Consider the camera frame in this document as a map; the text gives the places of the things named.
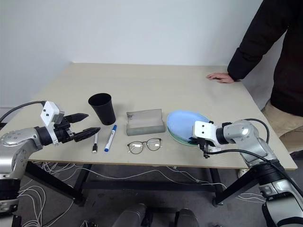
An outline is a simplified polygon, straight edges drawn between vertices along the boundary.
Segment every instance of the white marker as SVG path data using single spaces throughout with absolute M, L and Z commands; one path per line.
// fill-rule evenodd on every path
M 112 129 L 112 133 L 110 134 L 109 140 L 108 140 L 108 142 L 107 142 L 107 144 L 105 146 L 105 149 L 104 149 L 105 152 L 109 151 L 109 148 L 110 148 L 110 145 L 112 144 L 112 141 L 113 141 L 116 129 L 117 129 L 117 125 L 114 125 L 114 127 Z
M 96 154 L 97 151 L 98 151 L 98 133 L 95 134 L 93 150 L 91 152 Z

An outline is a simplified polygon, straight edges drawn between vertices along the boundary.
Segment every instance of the hand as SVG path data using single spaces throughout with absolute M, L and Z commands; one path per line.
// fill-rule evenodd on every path
M 209 74 L 206 78 L 212 80 L 212 79 L 217 79 L 218 83 L 227 83 L 227 84 L 231 84 L 233 82 L 235 82 L 230 75 L 228 75 L 228 73 L 212 73 Z

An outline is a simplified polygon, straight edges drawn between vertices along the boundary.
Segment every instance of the eyeglasses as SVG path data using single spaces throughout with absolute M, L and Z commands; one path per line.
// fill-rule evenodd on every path
M 134 141 L 129 143 L 127 146 L 129 148 L 129 152 L 134 155 L 140 154 L 143 151 L 143 143 L 146 143 L 146 146 L 151 151 L 159 150 L 161 147 L 161 139 L 159 138 L 152 138 L 148 141 Z

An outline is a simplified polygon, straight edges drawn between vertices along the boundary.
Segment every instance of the black cup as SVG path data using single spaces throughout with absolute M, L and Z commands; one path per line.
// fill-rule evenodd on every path
M 106 93 L 95 94 L 89 98 L 89 104 L 95 110 L 102 124 L 115 123 L 116 117 L 112 105 L 112 96 Z

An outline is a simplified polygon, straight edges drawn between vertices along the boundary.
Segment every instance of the jacket sleeve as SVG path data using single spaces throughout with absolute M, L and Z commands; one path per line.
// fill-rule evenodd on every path
M 243 79 L 299 14 L 302 0 L 263 0 L 228 66 L 234 79 Z

